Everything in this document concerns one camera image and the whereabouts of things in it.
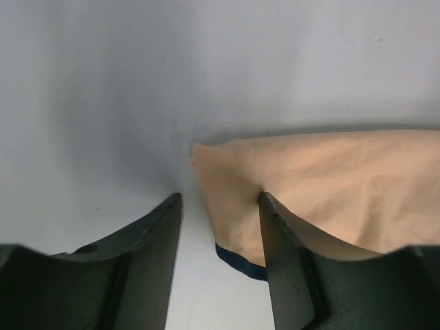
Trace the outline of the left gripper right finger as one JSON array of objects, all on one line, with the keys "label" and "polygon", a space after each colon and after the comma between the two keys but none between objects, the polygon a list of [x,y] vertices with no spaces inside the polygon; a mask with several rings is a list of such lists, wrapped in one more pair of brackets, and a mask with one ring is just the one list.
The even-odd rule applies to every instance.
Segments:
[{"label": "left gripper right finger", "polygon": [[438,329],[439,248],[377,254],[258,198],[277,329]]}]

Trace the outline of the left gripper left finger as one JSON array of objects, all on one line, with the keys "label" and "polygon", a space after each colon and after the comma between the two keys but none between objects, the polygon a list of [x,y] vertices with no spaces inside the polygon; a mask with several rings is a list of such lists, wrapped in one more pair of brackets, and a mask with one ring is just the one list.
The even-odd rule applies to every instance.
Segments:
[{"label": "left gripper left finger", "polygon": [[1,246],[2,329],[163,329],[182,196],[72,253]]}]

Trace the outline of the beige navy-trimmed underwear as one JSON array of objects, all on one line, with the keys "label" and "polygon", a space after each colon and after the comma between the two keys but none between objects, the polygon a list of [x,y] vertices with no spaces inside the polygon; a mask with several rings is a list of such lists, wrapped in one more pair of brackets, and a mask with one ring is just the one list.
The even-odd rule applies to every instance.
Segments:
[{"label": "beige navy-trimmed underwear", "polygon": [[359,248],[320,254],[365,259],[439,244],[439,132],[310,133],[193,146],[191,163],[218,257],[267,280],[258,198]]}]

